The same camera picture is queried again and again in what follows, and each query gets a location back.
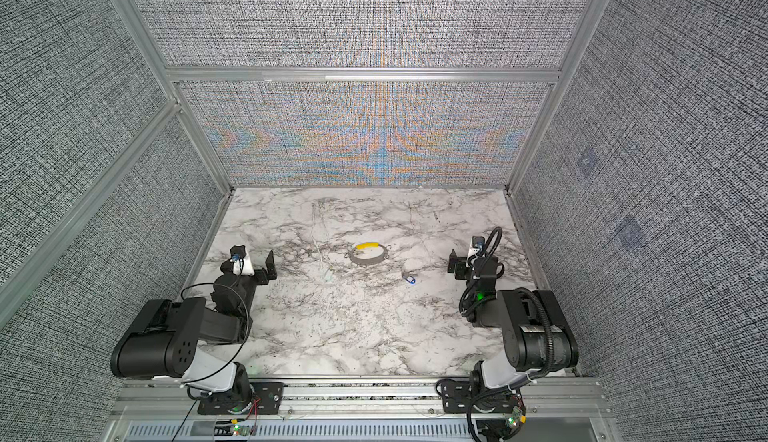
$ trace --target side wall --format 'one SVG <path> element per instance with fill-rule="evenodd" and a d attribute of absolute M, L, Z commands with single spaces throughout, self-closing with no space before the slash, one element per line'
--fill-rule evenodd
<path fill-rule="evenodd" d="M 611 0 L 514 194 L 626 440 L 768 437 L 768 0 Z"/>
<path fill-rule="evenodd" d="M 165 97 L 109 0 L 0 1 L 5 284 Z M 220 198 L 172 119 L 0 328 L 0 440 L 98 439 L 114 344 L 145 300 L 178 294 Z"/>

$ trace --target black cable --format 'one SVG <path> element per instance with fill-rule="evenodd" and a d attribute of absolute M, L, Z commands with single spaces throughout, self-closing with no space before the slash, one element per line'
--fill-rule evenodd
<path fill-rule="evenodd" d="M 440 388 L 440 384 L 442 384 L 442 382 L 444 382 L 446 380 L 450 380 L 454 384 L 456 383 L 456 380 L 453 380 L 451 378 L 438 379 L 438 381 L 435 383 L 435 392 L 437 392 L 437 395 L 439 395 L 440 399 L 443 399 L 443 400 L 446 399 L 446 396 L 440 390 L 438 390 L 438 389 Z"/>
<path fill-rule="evenodd" d="M 240 276 L 242 274 L 243 274 L 243 259 L 240 260 L 240 274 L 237 275 L 237 279 L 235 279 L 235 284 L 237 284 L 237 281 L 240 280 Z M 245 336 L 243 337 L 243 342 L 240 344 L 240 347 L 237 348 L 237 352 L 235 352 L 235 355 L 233 355 L 230 360 L 228 360 L 223 366 L 221 366 L 221 368 L 219 370 L 216 370 L 213 374 L 206 375 L 203 378 L 199 378 L 199 379 L 195 379 L 195 380 L 187 380 L 187 381 L 184 382 L 184 384 L 192 384 L 193 382 L 200 382 L 201 380 L 205 380 L 207 378 L 214 377 L 216 374 L 218 374 L 222 370 L 225 370 L 226 367 L 229 364 L 231 364 L 232 361 L 235 360 L 235 358 L 240 354 L 240 351 L 243 350 L 243 346 L 245 345 L 246 341 L 248 340 L 248 334 L 250 334 L 250 317 L 248 316 L 248 308 L 246 306 L 246 303 L 243 300 L 243 297 L 235 289 L 232 289 L 229 285 L 216 284 L 216 283 L 201 283 L 201 284 L 187 285 L 187 287 L 185 287 L 185 288 L 183 288 L 181 290 L 181 298 L 182 298 L 182 300 L 184 299 L 184 291 L 186 291 L 187 289 L 192 289 L 193 287 L 199 287 L 201 285 L 213 285 L 214 287 L 226 287 L 227 289 L 229 289 L 230 291 L 235 293 L 237 298 L 240 299 L 240 302 L 243 303 L 243 310 L 245 311 L 245 320 L 246 320 L 247 330 L 245 331 Z"/>
<path fill-rule="evenodd" d="M 496 248 L 498 247 L 498 244 L 502 241 L 503 233 L 504 233 L 504 231 L 502 230 L 501 227 L 499 227 L 499 226 L 494 227 L 493 230 L 491 231 L 491 233 L 486 238 L 485 244 L 483 244 L 483 247 L 477 252 L 478 256 L 481 256 L 482 259 L 483 259 L 482 263 L 480 264 L 480 267 L 476 271 L 477 274 L 481 274 L 482 273 L 482 270 L 485 268 L 485 264 L 488 263 L 488 260 L 491 259 L 491 256 L 493 255 L 493 253 L 496 252 Z M 491 239 L 494 236 L 496 236 L 496 238 L 494 239 L 494 242 L 491 245 Z M 486 250 L 488 249 L 489 245 L 491 245 L 491 249 L 486 252 Z M 475 268 L 474 267 L 474 263 L 476 263 L 476 262 L 477 262 L 477 259 L 474 259 L 473 260 L 473 264 L 472 264 L 472 268 L 473 269 Z M 478 282 L 480 282 L 480 279 L 473 279 L 472 280 L 472 284 L 467 285 L 467 288 L 464 290 L 464 293 L 462 293 L 462 297 L 458 300 L 458 312 L 461 315 L 465 315 L 465 313 L 467 312 L 464 309 L 464 302 L 466 301 L 466 298 L 467 298 L 467 295 L 469 295 L 469 292 L 472 291 L 472 289 L 475 288 L 475 285 L 477 285 Z"/>
<path fill-rule="evenodd" d="M 480 299 L 478 301 L 475 301 L 474 303 L 472 303 L 472 305 L 467 307 L 467 310 L 464 311 L 464 314 L 469 315 L 469 314 L 475 312 L 475 310 L 477 310 L 477 308 L 480 307 L 481 305 L 483 305 L 483 304 L 485 304 L 485 303 L 487 303 L 489 301 L 494 301 L 494 300 L 496 300 L 496 296 L 495 295 L 486 295 L 482 299 Z"/>
<path fill-rule="evenodd" d="M 554 368 L 554 339 L 552 337 L 552 323 L 549 322 L 547 311 L 544 310 L 542 301 L 538 299 L 536 294 L 532 293 L 525 287 L 518 287 L 518 292 L 528 296 L 528 298 L 531 299 L 531 302 L 536 308 L 538 319 L 544 326 L 544 340 L 547 343 L 547 352 L 544 357 L 544 367 L 529 376 L 530 379 L 542 378 L 552 372 L 552 368 Z"/>
<path fill-rule="evenodd" d="M 181 421 L 181 425 L 179 425 L 179 428 L 176 429 L 176 434 L 174 434 L 174 438 L 170 439 L 170 442 L 174 442 L 174 440 L 176 440 L 176 437 L 179 434 L 179 430 L 181 430 L 181 428 L 184 426 L 184 423 L 189 418 L 190 414 L 192 413 L 192 409 L 194 409 L 194 405 L 195 404 L 197 404 L 197 400 L 192 402 L 192 405 L 190 406 L 190 409 L 187 410 L 187 415 L 184 416 L 184 420 Z"/>
<path fill-rule="evenodd" d="M 470 403 L 467 406 L 467 426 L 469 429 L 469 434 L 472 436 L 475 442 L 482 442 L 480 438 L 477 435 L 477 432 L 475 432 L 475 425 L 472 422 L 472 408 L 475 407 L 475 405 L 483 399 L 490 398 L 493 395 L 502 394 L 507 390 L 517 390 L 520 389 L 522 386 L 526 385 L 528 382 L 530 382 L 533 379 L 542 378 L 545 375 L 549 374 L 552 371 L 553 365 L 554 365 L 554 340 L 552 338 L 552 322 L 549 321 L 549 317 L 547 316 L 547 311 L 544 310 L 544 306 L 542 304 L 542 301 L 539 300 L 539 298 L 531 292 L 530 290 L 526 289 L 525 287 L 518 287 L 517 289 L 520 293 L 526 295 L 529 299 L 531 299 L 531 302 L 533 303 L 534 307 L 536 308 L 536 313 L 538 315 L 538 319 L 540 322 L 542 322 L 542 326 L 544 326 L 544 339 L 547 344 L 547 351 L 544 354 L 544 367 L 537 370 L 533 374 L 530 374 L 525 379 L 521 380 L 521 382 L 518 385 L 515 385 L 514 387 L 510 386 L 504 386 L 497 389 L 491 389 L 487 392 L 484 392 L 482 394 L 477 395 L 475 398 L 473 398 Z M 521 406 L 521 410 L 523 410 L 523 414 L 525 411 L 525 405 L 522 402 L 522 396 L 520 397 L 519 404 Z M 508 438 L 512 438 L 515 436 L 521 429 L 522 425 L 518 426 L 516 430 L 514 430 Z"/>
<path fill-rule="evenodd" d="M 488 390 L 487 392 L 483 392 L 482 394 L 476 395 L 475 398 L 470 400 L 469 404 L 467 404 L 467 428 L 469 428 L 469 435 L 472 436 L 475 442 L 482 442 L 482 440 L 480 440 L 480 437 L 478 437 L 477 432 L 475 432 L 475 425 L 472 422 L 472 408 L 474 408 L 475 405 L 480 400 L 490 398 L 494 395 L 504 394 L 504 392 L 509 392 L 510 389 L 519 389 L 523 385 L 527 384 L 528 382 L 529 382 L 528 379 L 524 379 L 523 382 L 516 387 L 509 387 L 505 385 L 504 387 L 500 387 L 498 389 L 491 389 L 491 390 Z"/>

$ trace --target metal base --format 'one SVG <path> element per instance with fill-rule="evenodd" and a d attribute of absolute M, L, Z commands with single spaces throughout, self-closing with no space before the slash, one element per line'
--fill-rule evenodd
<path fill-rule="evenodd" d="M 466 376 L 459 375 L 452 378 L 468 383 Z M 285 385 L 278 412 L 266 414 L 259 409 L 257 428 L 260 424 L 266 424 L 267 421 L 281 427 L 285 425 L 287 428 L 292 427 L 290 425 L 293 422 L 304 424 L 316 422 L 317 427 L 322 427 L 324 424 L 344 421 L 346 427 L 353 424 L 355 420 L 434 420 L 441 423 L 455 420 L 456 427 L 465 427 L 466 414 L 449 413 L 444 409 L 442 399 L 435 390 L 438 379 L 440 378 L 417 376 L 283 375 L 251 378 L 250 382 Z M 522 388 L 529 422 L 536 418 L 548 418 L 553 421 L 579 419 L 585 423 L 595 419 L 596 422 L 593 424 L 595 425 L 600 420 L 613 419 L 597 379 L 547 377 L 536 382 Z M 139 430 L 141 424 L 150 423 L 168 426 L 169 433 L 166 440 L 169 440 L 191 404 L 192 400 L 187 398 L 186 388 L 180 388 L 178 384 L 158 380 L 126 380 L 118 401 L 110 412 L 101 440 L 114 442 L 115 437 L 123 440 L 123 437 L 132 430 Z M 214 422 L 226 418 L 222 415 L 200 415 L 193 410 L 179 433 L 177 441 L 210 441 Z M 498 419 L 499 414 L 475 414 L 473 418 L 475 421 Z M 201 427 L 199 438 L 187 438 L 188 434 L 197 434 L 193 430 L 193 427 L 197 426 Z M 614 440 L 612 433 L 606 432 L 607 429 L 604 427 L 607 425 L 601 424 L 600 430 L 601 433 L 607 434 L 607 438 L 599 440 L 611 442 Z"/>
<path fill-rule="evenodd" d="M 254 397 L 259 401 L 256 405 L 258 415 L 276 415 L 280 412 L 280 402 L 283 400 L 283 387 L 281 382 L 252 382 L 250 387 L 254 391 Z M 217 406 L 215 402 L 201 400 L 197 406 L 198 415 L 232 415 L 227 409 Z"/>
<path fill-rule="evenodd" d="M 440 393 L 442 394 L 442 409 L 446 414 L 466 414 L 467 405 L 471 402 L 473 393 L 472 384 L 469 382 L 457 382 L 454 380 L 443 380 L 440 383 Z M 508 414 L 515 406 L 514 400 L 506 395 L 484 399 L 480 410 L 472 408 L 473 414 L 499 414 L 503 417 Z"/>

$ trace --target metal rail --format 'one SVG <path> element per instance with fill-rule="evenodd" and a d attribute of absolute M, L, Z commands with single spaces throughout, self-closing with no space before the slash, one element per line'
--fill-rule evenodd
<path fill-rule="evenodd" d="M 556 82 L 557 68 L 257 68 L 249 66 L 169 66 L 171 81 L 456 81 Z"/>
<path fill-rule="evenodd" d="M 536 155 L 536 150 L 542 143 L 544 135 L 549 128 L 549 124 L 552 122 L 552 117 L 557 111 L 560 101 L 563 100 L 565 92 L 568 90 L 568 85 L 571 83 L 571 80 L 576 73 L 576 69 L 581 62 L 581 57 L 584 55 L 589 42 L 592 40 L 592 35 L 597 29 L 598 23 L 600 23 L 600 18 L 603 16 L 608 1 L 609 0 L 589 0 L 587 7 L 584 9 L 584 13 L 581 15 L 574 36 L 571 39 L 571 43 L 563 58 L 562 77 L 554 85 L 554 88 L 552 88 L 544 100 L 542 110 L 539 111 L 538 118 L 528 132 L 523 147 L 520 149 L 518 159 L 514 163 L 512 174 L 510 175 L 508 182 L 509 190 L 513 194 L 520 188 L 525 172 L 531 166 L 531 162 Z"/>
<path fill-rule="evenodd" d="M 253 378 L 252 381 L 281 381 L 286 384 L 278 415 L 265 419 L 408 419 L 464 418 L 446 414 L 435 391 L 438 378 Z M 528 416 L 532 418 L 611 417 L 599 382 L 594 378 L 550 377 L 522 390 Z M 180 420 L 192 401 L 187 391 L 173 382 L 148 380 L 126 383 L 110 421 Z M 476 414 L 476 418 L 498 418 Z M 189 420 L 211 420 L 221 416 L 198 415 Z"/>
<path fill-rule="evenodd" d="M 168 79 L 168 75 L 165 73 L 165 58 L 160 52 L 149 28 L 144 23 L 144 18 L 136 7 L 136 3 L 134 0 L 110 1 L 120 15 L 120 19 L 128 29 L 130 36 L 138 46 L 141 55 L 144 56 L 144 60 L 158 81 L 158 84 L 163 89 L 165 97 L 169 101 L 181 104 L 183 111 L 180 114 L 180 120 L 184 131 L 187 133 L 222 195 L 228 194 L 232 188 L 232 183 L 226 174 L 224 165 L 216 155 L 216 151 L 203 132 L 202 127 L 197 123 L 194 115 L 192 115 L 189 105 L 181 97 L 181 94 L 170 79 Z"/>
<path fill-rule="evenodd" d="M 184 287 L 194 284 L 195 280 L 197 279 L 197 275 L 200 274 L 200 269 L 203 267 L 203 263 L 205 262 L 205 258 L 208 255 L 210 247 L 214 244 L 216 234 L 219 232 L 219 227 L 221 227 L 221 223 L 224 221 L 224 216 L 230 207 L 230 203 L 232 202 L 233 197 L 234 191 L 232 191 L 232 193 L 225 194 L 224 197 L 221 198 L 221 201 L 219 201 L 219 206 L 216 209 L 216 217 L 213 221 L 211 221 L 208 232 L 205 235 L 205 239 L 203 240 L 203 244 L 197 251 L 197 255 L 195 256 L 194 262 L 192 263 L 192 267 L 187 274 L 187 280 L 184 281 Z"/>
<path fill-rule="evenodd" d="M 506 191 L 504 191 L 504 198 L 507 201 L 509 214 L 512 216 L 512 221 L 514 222 L 514 226 L 518 231 L 518 237 L 520 238 L 520 242 L 523 245 L 523 252 L 525 252 L 525 256 L 528 258 L 528 267 L 531 269 L 533 282 L 536 284 L 536 287 L 540 289 L 551 290 L 552 288 L 549 286 L 549 281 L 547 280 L 547 274 L 544 272 L 542 260 L 538 257 L 536 246 L 531 240 L 531 233 L 528 231 L 528 226 L 525 224 L 525 219 L 523 219 L 522 215 L 520 214 L 520 208 L 515 203 L 514 197 Z"/>

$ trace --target vent grille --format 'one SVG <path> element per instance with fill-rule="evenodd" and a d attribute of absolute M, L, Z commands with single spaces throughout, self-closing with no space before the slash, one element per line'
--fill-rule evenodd
<path fill-rule="evenodd" d="M 176 440 L 212 440 L 209 420 L 187 422 Z M 126 442 L 169 440 L 178 422 L 135 421 Z M 431 442 L 469 438 L 464 419 L 456 420 L 259 420 L 252 440 L 424 440 Z M 243 440 L 215 437 L 214 440 Z"/>

